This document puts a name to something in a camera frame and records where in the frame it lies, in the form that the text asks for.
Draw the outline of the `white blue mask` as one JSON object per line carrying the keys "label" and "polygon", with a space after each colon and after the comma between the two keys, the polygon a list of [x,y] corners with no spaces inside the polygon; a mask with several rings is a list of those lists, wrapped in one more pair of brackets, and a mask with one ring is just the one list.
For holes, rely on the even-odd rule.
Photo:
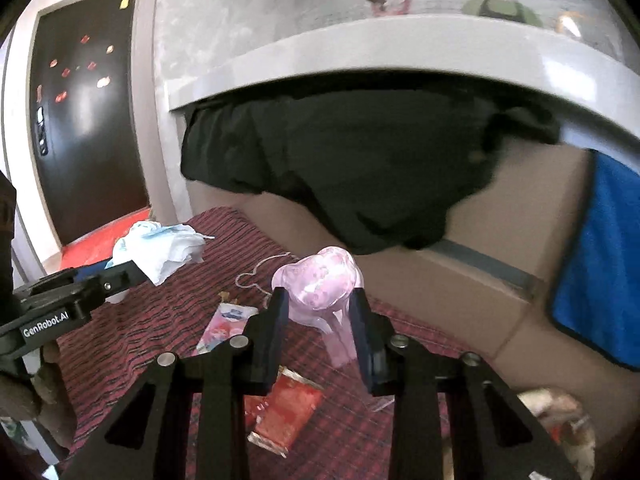
{"label": "white blue mask", "polygon": [[186,264],[202,263],[206,242],[213,239],[186,224],[138,221],[116,240],[106,268],[133,262],[152,284],[160,286]]}

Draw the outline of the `pink plastic packaging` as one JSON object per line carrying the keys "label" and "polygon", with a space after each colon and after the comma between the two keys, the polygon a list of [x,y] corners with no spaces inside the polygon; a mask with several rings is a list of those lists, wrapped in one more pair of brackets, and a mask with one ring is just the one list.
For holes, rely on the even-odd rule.
{"label": "pink plastic packaging", "polygon": [[264,307],[284,307],[285,321],[314,330],[336,370],[360,381],[357,396],[371,412],[394,403],[387,391],[387,344],[394,330],[372,311],[364,278],[347,250],[328,246],[275,270]]}

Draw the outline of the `trash bin with bag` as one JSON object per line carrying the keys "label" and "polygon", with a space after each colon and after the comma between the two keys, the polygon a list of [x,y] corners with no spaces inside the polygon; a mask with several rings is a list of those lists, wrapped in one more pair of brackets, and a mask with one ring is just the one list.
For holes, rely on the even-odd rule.
{"label": "trash bin with bag", "polygon": [[596,466],[596,430],[582,404],[558,388],[537,388],[518,394],[520,401],[559,445],[582,479]]}

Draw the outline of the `red doormat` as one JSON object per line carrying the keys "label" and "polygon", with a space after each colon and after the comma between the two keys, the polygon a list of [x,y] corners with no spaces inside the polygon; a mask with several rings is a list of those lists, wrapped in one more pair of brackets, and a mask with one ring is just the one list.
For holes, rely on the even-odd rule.
{"label": "red doormat", "polygon": [[116,219],[62,248],[60,270],[80,268],[112,258],[115,243],[138,221],[150,218],[151,209],[144,208]]}

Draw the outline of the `cartoon snack packet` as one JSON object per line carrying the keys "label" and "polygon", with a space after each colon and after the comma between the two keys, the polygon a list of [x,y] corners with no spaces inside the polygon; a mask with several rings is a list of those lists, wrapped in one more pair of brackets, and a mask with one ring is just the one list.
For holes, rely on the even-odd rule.
{"label": "cartoon snack packet", "polygon": [[255,307],[247,307],[230,298],[228,292],[219,294],[220,303],[208,322],[192,356],[208,353],[228,339],[242,335],[249,318],[257,314]]}

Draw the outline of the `red snack wrapper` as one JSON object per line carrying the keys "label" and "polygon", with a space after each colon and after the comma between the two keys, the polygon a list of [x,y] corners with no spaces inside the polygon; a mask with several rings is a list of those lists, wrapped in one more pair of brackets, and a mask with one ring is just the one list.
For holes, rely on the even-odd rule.
{"label": "red snack wrapper", "polygon": [[322,400],[316,382],[281,366],[270,393],[244,396],[247,440],[285,458]]}

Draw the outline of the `red plaid cloth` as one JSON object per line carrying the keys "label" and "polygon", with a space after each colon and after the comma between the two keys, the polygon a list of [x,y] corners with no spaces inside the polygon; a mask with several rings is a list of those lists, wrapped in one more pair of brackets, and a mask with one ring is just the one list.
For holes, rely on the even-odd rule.
{"label": "red plaid cloth", "polygon": [[[160,352],[192,354],[221,294],[261,307],[273,272],[288,262],[284,248],[232,208],[205,211],[189,223],[209,237],[203,262],[188,264],[163,285],[129,289],[124,300],[95,310],[87,325],[58,340],[77,415],[73,453]],[[375,413],[363,403],[359,374],[332,367],[314,328],[288,324],[282,363],[321,386],[323,400],[288,456],[248,448],[252,477],[386,478],[393,410]]]}

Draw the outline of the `black door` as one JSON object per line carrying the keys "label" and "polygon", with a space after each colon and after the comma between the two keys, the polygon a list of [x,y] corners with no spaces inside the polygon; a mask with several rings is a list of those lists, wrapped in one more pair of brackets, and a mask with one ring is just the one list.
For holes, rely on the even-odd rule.
{"label": "black door", "polygon": [[149,203],[130,99],[136,0],[80,0],[38,21],[29,120],[38,177],[64,245]]}

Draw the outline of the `blue towel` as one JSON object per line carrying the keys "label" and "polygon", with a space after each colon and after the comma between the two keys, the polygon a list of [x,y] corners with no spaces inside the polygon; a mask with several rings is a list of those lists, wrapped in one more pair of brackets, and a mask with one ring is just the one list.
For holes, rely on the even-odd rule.
{"label": "blue towel", "polygon": [[639,175],[595,150],[547,315],[562,333],[638,372]]}

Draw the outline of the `black cloth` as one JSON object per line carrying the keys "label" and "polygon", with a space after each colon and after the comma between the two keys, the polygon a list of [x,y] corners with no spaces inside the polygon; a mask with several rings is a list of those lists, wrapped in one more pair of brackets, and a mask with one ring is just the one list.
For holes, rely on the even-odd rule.
{"label": "black cloth", "polygon": [[463,89],[213,100],[186,110],[183,177],[304,206],[349,250],[420,250],[491,182],[504,140],[559,141],[550,110]]}

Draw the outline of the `grey countertop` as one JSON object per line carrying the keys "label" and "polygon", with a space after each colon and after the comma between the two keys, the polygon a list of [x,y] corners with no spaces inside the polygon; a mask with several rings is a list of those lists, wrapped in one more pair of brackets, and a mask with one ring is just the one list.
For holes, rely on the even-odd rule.
{"label": "grey countertop", "polygon": [[541,28],[469,15],[409,15],[303,32],[232,58],[168,96],[171,110],[263,82],[344,70],[427,70],[515,84],[639,133],[639,77]]}

